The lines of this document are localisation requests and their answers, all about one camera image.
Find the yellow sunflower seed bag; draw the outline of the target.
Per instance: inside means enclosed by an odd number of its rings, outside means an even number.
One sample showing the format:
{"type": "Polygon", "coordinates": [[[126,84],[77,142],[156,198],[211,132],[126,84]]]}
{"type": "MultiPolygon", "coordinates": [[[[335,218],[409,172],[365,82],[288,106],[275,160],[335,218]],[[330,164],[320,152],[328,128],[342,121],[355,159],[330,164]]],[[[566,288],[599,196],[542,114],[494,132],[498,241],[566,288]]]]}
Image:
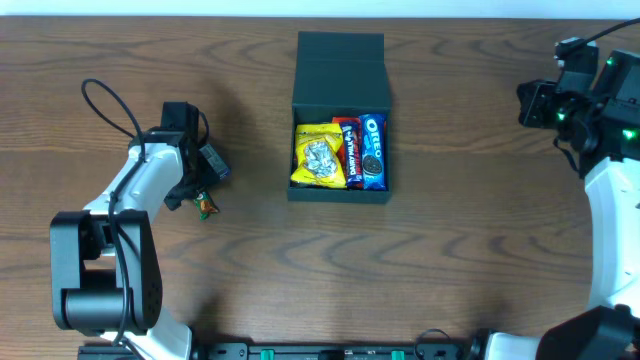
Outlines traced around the yellow sunflower seed bag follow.
{"type": "Polygon", "coordinates": [[[343,133],[337,123],[301,124],[294,135],[296,169],[290,180],[297,184],[345,189],[346,177],[337,155],[343,133]]]}

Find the black gift box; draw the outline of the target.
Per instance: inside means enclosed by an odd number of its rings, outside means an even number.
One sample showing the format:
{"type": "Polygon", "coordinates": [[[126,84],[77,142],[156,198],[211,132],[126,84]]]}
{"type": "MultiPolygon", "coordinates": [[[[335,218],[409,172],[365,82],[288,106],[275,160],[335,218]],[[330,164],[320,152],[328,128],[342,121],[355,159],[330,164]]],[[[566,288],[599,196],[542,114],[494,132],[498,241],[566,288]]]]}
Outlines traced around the black gift box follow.
{"type": "Polygon", "coordinates": [[[329,189],[290,181],[288,200],[357,204],[389,201],[392,95],[382,34],[299,32],[291,108],[292,130],[301,124],[329,122],[334,117],[383,114],[381,140],[386,189],[329,189]]]}

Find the red dried fruit bag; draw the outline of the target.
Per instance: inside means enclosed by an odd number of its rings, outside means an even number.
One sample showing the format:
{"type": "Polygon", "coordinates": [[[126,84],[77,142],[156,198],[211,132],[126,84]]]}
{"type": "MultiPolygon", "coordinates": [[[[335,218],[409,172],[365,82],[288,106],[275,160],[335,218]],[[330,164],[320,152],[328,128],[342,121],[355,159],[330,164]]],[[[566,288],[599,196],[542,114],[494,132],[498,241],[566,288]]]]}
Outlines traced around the red dried fruit bag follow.
{"type": "Polygon", "coordinates": [[[332,123],[355,123],[360,125],[361,121],[359,119],[359,117],[333,117],[332,118],[332,123]]]}

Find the Dairy Milk chocolate bar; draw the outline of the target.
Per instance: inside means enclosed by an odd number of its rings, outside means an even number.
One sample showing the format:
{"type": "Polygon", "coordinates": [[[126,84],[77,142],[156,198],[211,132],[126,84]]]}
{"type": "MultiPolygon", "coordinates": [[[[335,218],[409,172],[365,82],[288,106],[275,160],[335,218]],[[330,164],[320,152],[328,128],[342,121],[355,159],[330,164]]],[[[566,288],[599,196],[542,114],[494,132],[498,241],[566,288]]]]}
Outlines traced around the Dairy Milk chocolate bar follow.
{"type": "Polygon", "coordinates": [[[351,189],[361,189],[364,186],[364,177],[360,155],[360,125],[355,123],[342,123],[340,127],[343,133],[346,186],[351,189]]]}

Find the blue Oreo cookie pack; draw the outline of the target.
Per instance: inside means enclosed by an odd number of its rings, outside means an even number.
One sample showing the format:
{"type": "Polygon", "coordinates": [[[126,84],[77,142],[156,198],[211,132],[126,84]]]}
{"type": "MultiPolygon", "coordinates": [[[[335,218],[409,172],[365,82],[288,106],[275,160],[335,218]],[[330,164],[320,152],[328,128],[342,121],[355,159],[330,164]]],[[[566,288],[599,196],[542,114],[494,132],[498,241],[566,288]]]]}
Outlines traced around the blue Oreo cookie pack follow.
{"type": "Polygon", "coordinates": [[[362,125],[361,166],[364,189],[386,191],[385,176],[385,126],[384,114],[359,116],[362,125]]]}

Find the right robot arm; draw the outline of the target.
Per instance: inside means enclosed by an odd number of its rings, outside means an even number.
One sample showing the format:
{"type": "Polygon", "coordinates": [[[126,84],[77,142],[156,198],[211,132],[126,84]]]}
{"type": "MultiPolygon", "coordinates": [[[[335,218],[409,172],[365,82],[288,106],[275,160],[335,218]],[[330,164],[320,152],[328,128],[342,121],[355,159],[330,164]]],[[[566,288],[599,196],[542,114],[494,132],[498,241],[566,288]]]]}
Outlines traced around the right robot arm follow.
{"type": "Polygon", "coordinates": [[[629,359],[639,355],[639,57],[614,50],[598,63],[593,39],[555,46],[555,81],[517,88],[519,122],[552,129],[584,182],[592,222],[587,309],[540,337],[483,331],[471,359],[629,359]]]}

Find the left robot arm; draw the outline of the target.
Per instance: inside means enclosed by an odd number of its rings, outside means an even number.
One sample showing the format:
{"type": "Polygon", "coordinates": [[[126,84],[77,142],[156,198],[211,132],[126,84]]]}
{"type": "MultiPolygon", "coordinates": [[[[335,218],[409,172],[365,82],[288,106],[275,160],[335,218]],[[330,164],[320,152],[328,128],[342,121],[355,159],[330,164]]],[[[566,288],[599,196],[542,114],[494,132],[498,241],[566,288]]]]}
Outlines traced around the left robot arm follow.
{"type": "Polygon", "coordinates": [[[108,187],[82,210],[50,224],[52,314],[75,330],[122,346],[139,359],[189,359],[191,329],[163,306],[151,224],[161,207],[179,208],[207,186],[201,150],[205,116],[166,102],[161,122],[134,136],[108,187]]]}

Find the small dark blue carton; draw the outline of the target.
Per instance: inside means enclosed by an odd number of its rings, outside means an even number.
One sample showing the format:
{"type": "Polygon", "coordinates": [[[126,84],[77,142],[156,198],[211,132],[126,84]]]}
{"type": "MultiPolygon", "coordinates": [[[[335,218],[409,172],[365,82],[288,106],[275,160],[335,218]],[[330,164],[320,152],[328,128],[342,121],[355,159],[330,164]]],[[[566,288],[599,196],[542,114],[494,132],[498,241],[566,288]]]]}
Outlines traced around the small dark blue carton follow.
{"type": "Polygon", "coordinates": [[[199,149],[198,162],[206,184],[218,183],[231,175],[230,168],[211,144],[199,149]]]}

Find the red green KitKat bar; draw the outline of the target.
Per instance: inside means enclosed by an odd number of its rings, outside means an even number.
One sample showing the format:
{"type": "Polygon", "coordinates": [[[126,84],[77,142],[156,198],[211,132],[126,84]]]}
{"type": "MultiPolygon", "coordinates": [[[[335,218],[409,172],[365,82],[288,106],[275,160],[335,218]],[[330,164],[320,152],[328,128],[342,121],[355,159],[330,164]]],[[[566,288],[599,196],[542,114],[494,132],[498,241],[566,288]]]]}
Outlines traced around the red green KitKat bar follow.
{"type": "Polygon", "coordinates": [[[193,202],[198,209],[199,218],[201,221],[204,221],[212,215],[219,213],[217,205],[214,203],[209,193],[205,190],[199,192],[193,202]]]}

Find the black mounting rail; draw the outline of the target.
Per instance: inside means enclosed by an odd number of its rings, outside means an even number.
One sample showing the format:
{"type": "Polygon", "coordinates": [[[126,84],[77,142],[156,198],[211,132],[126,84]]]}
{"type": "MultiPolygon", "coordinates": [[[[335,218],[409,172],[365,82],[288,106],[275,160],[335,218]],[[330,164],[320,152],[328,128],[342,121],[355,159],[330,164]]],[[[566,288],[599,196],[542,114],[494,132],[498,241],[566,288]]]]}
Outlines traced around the black mounting rail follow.
{"type": "Polygon", "coordinates": [[[485,357],[477,344],[427,341],[418,344],[247,344],[213,345],[142,341],[128,347],[84,345],[78,360],[202,359],[202,360],[477,360],[485,357]]]}

